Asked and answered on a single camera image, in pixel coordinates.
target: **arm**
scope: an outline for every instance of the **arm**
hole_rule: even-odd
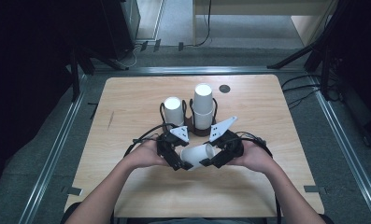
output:
[[[156,153],[156,142],[146,141],[123,158],[79,205],[65,223],[109,223],[110,215],[130,173],[136,168],[167,165]]]
[[[244,154],[230,161],[266,175],[289,223],[325,223],[295,188],[281,167],[261,148],[243,141]]]

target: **white cup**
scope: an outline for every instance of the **white cup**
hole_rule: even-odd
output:
[[[184,113],[182,103],[178,97],[171,96],[164,101],[164,119],[166,123],[173,123],[182,126],[184,123]]]
[[[189,169],[189,171],[192,171],[203,166],[200,161],[213,158],[215,156],[215,151],[212,145],[203,144],[198,147],[184,148],[181,150],[179,156],[183,161],[193,165],[193,167]]]
[[[214,111],[211,110],[208,114],[199,114],[196,111],[193,111],[194,127],[198,130],[205,130],[211,127],[213,112]]]
[[[208,114],[213,107],[212,89],[206,83],[200,83],[194,89],[193,110],[199,114]]]

